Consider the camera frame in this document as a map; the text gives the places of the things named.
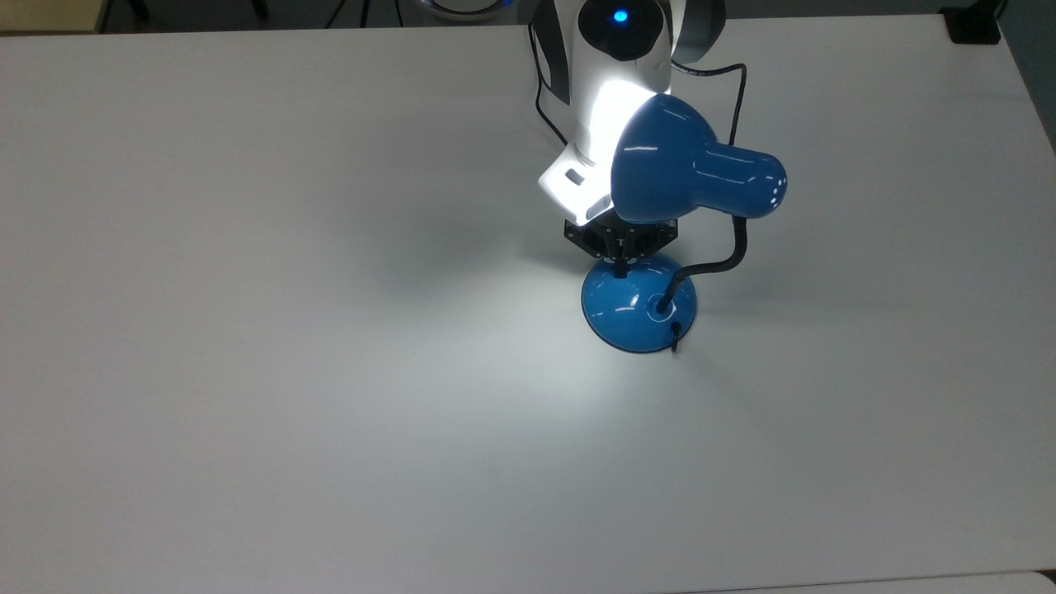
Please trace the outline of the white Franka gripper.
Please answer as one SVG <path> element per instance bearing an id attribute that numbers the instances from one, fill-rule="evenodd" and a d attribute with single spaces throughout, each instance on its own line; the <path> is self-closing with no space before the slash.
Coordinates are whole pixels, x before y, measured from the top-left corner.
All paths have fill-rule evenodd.
<path id="1" fill-rule="evenodd" d="M 585 157 L 574 142 L 566 145 L 538 180 L 540 189 L 564 214 L 564 236 L 588 255 L 611 266 L 615 278 L 666 247 L 678 236 L 678 221 L 631 224 L 620 217 L 600 217 L 612 210 L 612 157 Z"/>

